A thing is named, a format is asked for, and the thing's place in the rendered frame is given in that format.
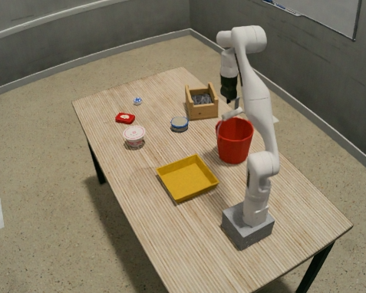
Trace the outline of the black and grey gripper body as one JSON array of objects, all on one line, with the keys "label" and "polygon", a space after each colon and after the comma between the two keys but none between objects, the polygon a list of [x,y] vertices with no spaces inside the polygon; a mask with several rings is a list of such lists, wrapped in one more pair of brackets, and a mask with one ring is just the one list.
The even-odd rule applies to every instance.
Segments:
[{"label": "black and grey gripper body", "polygon": [[220,94],[223,95],[228,100],[233,100],[237,98],[237,80],[238,80],[238,66],[235,67],[220,67]]}]

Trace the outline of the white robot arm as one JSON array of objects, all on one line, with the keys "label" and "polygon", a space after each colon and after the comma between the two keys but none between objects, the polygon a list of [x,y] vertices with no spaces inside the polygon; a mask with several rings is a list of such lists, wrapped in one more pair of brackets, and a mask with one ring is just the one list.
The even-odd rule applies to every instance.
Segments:
[{"label": "white robot arm", "polygon": [[269,177],[277,175],[280,170],[269,90],[250,67],[246,57],[246,54],[265,50],[266,35],[261,27],[252,25],[220,31],[216,41],[221,48],[232,47],[221,53],[221,65],[238,66],[245,114],[265,144],[264,151],[249,154],[246,162],[242,220],[254,228],[266,221],[272,187]]}]

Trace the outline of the wooden crate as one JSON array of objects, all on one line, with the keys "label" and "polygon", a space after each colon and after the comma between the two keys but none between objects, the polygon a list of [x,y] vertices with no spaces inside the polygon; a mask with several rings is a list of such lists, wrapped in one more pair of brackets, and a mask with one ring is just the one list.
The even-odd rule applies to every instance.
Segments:
[{"label": "wooden crate", "polygon": [[[189,85],[185,84],[186,106],[190,121],[219,118],[219,99],[212,82],[208,82],[208,87],[188,88]],[[209,94],[214,98],[215,103],[212,102]]]}]

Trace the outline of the red tin with white label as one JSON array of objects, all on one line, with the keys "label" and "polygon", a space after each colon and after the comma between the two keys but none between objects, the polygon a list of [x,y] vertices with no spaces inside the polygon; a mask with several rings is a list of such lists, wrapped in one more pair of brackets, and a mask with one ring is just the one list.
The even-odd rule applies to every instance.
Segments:
[{"label": "red tin with white label", "polygon": [[119,113],[115,117],[115,120],[118,123],[132,124],[135,120],[135,116],[133,114]]}]

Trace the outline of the yellow shallow tray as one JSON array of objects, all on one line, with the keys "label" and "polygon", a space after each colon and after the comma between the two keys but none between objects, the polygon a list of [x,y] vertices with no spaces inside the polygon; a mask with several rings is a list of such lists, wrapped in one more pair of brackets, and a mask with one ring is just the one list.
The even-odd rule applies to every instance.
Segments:
[{"label": "yellow shallow tray", "polygon": [[155,170],[177,204],[215,189],[219,184],[197,153]]}]

